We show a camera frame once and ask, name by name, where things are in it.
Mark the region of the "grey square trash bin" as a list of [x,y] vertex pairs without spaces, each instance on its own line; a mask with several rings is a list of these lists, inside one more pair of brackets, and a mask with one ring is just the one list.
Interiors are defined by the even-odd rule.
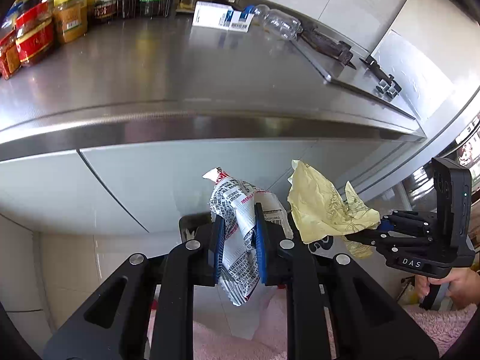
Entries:
[[179,220],[181,242],[187,242],[194,239],[198,227],[205,224],[210,224],[211,222],[212,214],[210,212],[202,212],[182,216]]

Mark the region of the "white blue carton box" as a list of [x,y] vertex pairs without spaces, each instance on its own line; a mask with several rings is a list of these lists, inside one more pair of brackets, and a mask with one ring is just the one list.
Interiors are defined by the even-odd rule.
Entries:
[[228,5],[214,2],[197,2],[192,19],[193,27],[220,29],[247,33],[254,18],[254,6],[235,10]]

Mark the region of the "pale yellow paper bag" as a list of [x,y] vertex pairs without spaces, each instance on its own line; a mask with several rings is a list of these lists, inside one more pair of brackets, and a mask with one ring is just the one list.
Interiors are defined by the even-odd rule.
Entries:
[[345,195],[341,196],[313,166],[296,159],[291,166],[287,202],[302,242],[307,245],[325,236],[339,237],[353,257],[371,257],[371,246],[349,241],[347,236],[377,228],[381,222],[379,212],[366,206],[350,183],[345,184]]

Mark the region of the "small black cat mat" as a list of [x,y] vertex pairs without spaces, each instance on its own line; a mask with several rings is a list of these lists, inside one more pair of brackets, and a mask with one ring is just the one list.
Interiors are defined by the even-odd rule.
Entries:
[[327,235],[324,236],[319,241],[314,241],[308,245],[308,248],[311,253],[315,254],[316,252],[320,252],[322,250],[330,250],[335,242],[335,238],[333,236]]

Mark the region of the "silver printed snack wrapper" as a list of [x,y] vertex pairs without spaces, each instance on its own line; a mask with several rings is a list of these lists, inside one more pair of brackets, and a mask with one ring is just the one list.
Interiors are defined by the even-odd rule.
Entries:
[[260,280],[252,241],[256,226],[255,205],[262,205],[264,218],[282,226],[285,237],[291,239],[293,231],[287,211],[274,193],[235,179],[219,167],[202,177],[215,183],[209,201],[211,213],[225,222],[220,285],[234,306],[242,306]]

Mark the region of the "clear empty plastic bottle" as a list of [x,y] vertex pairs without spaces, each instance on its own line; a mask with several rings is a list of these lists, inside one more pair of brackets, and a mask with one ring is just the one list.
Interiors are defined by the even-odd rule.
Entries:
[[282,10],[270,8],[265,4],[250,5],[246,10],[253,15],[253,24],[282,40],[295,40],[303,32],[301,21]]

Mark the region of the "red lid chili jar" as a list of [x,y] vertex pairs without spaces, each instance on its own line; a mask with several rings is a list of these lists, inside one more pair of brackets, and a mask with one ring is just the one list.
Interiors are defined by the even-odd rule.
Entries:
[[16,49],[20,64],[40,62],[55,43],[55,23],[48,2],[41,2],[16,19]]

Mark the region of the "right pink fleece leg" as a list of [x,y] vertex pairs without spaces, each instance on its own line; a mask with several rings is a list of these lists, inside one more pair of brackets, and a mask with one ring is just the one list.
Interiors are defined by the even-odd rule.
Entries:
[[409,305],[403,309],[436,344],[442,357],[461,336],[478,307],[471,304],[462,310],[436,311]]

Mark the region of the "gas stove burner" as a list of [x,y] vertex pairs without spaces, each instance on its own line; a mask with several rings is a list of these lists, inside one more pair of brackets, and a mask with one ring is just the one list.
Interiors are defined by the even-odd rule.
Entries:
[[315,51],[335,59],[343,66],[349,66],[350,68],[356,69],[355,65],[352,63],[352,46],[348,43],[344,41],[336,41],[320,33],[316,28],[305,28],[302,33],[300,33],[300,36]]

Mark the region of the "yellow lid sauce jar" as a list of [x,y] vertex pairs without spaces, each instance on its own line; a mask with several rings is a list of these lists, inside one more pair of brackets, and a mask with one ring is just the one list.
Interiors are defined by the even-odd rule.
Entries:
[[54,0],[53,16],[58,41],[67,44],[88,29],[87,0]]

